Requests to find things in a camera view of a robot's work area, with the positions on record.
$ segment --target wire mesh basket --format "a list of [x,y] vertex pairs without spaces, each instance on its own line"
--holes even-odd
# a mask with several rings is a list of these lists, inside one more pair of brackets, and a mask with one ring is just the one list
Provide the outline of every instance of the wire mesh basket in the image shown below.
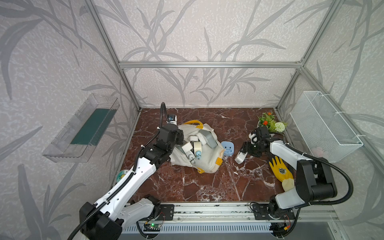
[[340,112],[319,91],[304,91],[291,117],[315,157],[337,162],[363,145]]

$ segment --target wallpaper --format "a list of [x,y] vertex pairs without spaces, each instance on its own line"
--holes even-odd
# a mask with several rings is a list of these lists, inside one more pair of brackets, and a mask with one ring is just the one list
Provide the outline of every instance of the wallpaper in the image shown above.
[[126,76],[143,107],[275,107],[291,68],[138,68]]
[[121,61],[299,61],[331,3],[94,2]]
[[[0,2],[0,239],[66,239],[119,170],[137,112],[82,1]],[[120,108],[87,163],[43,150],[88,96]]]
[[[305,66],[384,153],[384,1],[345,1]],[[382,239],[384,178],[361,150],[336,164],[352,178],[353,197],[334,208],[351,240]],[[339,174],[338,184],[346,184]],[[339,187],[339,196],[345,193]]]
[[[95,0],[120,61],[299,61],[331,0]],[[125,69],[143,107],[275,106],[293,70]]]

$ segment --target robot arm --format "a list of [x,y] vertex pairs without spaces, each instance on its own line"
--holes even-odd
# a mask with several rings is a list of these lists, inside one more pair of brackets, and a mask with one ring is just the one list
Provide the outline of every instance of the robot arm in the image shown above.
[[270,144],[270,152],[283,158],[296,170],[296,187],[275,196],[280,209],[299,207],[315,200],[337,195],[337,188],[329,166],[315,164],[311,158],[291,150],[281,140]]
[[337,195],[331,168],[328,165],[315,164],[313,159],[292,150],[282,140],[271,137],[267,127],[257,128],[250,134],[250,139],[250,142],[243,144],[235,159],[236,162],[243,162],[248,153],[260,157],[266,152],[282,158],[296,170],[296,187],[271,198],[269,206],[271,217],[280,218],[286,209],[307,206],[312,201]]
[[82,226],[81,232],[90,240],[117,240],[122,229],[142,218],[149,220],[157,217],[160,201],[154,197],[143,198],[127,207],[125,205],[144,181],[164,162],[169,161],[173,147],[176,144],[182,144],[183,138],[183,131],[179,130],[176,124],[168,123],[160,127],[156,144],[144,147],[139,153],[136,171],[132,167],[108,193],[94,204],[87,202],[81,207],[79,211],[81,223],[97,211]]

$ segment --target red marble surface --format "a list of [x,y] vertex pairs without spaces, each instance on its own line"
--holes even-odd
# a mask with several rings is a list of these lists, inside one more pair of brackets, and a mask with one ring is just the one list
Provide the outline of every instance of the red marble surface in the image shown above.
[[[178,124],[198,119],[214,128],[218,140],[231,141],[235,145],[232,157],[224,157],[223,164],[214,174],[199,174],[195,168],[163,164],[148,178],[132,197],[138,201],[147,194],[163,202],[198,201],[268,201],[284,190],[268,164],[266,156],[248,155],[242,164],[234,160],[248,134],[263,112],[272,108],[177,108],[167,109],[176,114]],[[130,169],[140,145],[156,133],[159,109],[143,109],[121,169]]]

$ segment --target yellow glove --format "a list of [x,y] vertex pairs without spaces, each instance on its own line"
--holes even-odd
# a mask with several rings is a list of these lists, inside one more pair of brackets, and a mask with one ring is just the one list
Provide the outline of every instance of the yellow glove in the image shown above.
[[275,156],[275,159],[272,158],[272,163],[269,162],[269,166],[271,166],[271,169],[273,173],[275,174],[275,177],[282,182],[284,191],[288,191],[295,187],[295,182],[293,180],[292,173],[288,170],[288,168],[283,163],[283,160]]

